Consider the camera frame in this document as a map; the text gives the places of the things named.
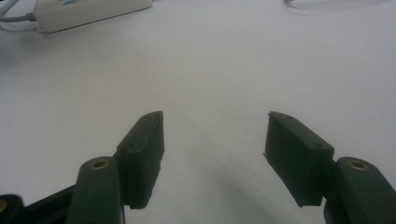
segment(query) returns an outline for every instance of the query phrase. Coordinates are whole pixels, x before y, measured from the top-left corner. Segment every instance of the white cable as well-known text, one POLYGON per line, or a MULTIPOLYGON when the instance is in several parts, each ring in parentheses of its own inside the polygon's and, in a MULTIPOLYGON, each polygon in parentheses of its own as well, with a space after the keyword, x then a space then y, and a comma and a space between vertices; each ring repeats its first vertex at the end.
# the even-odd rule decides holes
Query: white cable
POLYGON ((5 17, 6 13, 12 8, 18 0, 9 0, 0 8, 0 22, 16 22, 16 21, 35 21, 33 13, 26 13, 24 16, 19 17, 5 17))

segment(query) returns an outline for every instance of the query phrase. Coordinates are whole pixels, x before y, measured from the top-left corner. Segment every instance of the power strip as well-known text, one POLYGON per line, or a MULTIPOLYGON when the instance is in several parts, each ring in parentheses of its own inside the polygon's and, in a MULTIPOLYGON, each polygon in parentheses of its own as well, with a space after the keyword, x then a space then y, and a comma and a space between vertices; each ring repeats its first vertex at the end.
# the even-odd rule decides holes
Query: power strip
POLYGON ((33 14, 39 32, 53 33, 151 5, 151 0, 37 0, 33 14))

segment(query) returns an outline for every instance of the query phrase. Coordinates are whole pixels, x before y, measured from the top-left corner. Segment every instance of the screw hole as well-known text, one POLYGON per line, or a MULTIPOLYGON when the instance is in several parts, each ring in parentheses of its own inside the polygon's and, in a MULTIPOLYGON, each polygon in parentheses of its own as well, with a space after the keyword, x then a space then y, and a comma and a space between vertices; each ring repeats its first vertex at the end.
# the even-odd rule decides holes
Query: screw hole
POLYGON ((91 164, 90 168, 92 170, 100 170, 108 166, 108 161, 95 161, 91 164))

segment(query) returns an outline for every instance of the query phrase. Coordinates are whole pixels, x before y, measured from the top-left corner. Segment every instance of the white surface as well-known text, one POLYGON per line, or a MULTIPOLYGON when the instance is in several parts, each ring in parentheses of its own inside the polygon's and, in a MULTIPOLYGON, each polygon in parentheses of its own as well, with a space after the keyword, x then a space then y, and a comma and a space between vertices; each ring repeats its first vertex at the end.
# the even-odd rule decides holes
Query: white surface
POLYGON ((395 188, 396 1, 300 3, 158 0, 52 35, 0 31, 0 194, 29 204, 74 184, 156 110, 162 171, 127 223, 324 223, 262 156, 271 110, 395 188))

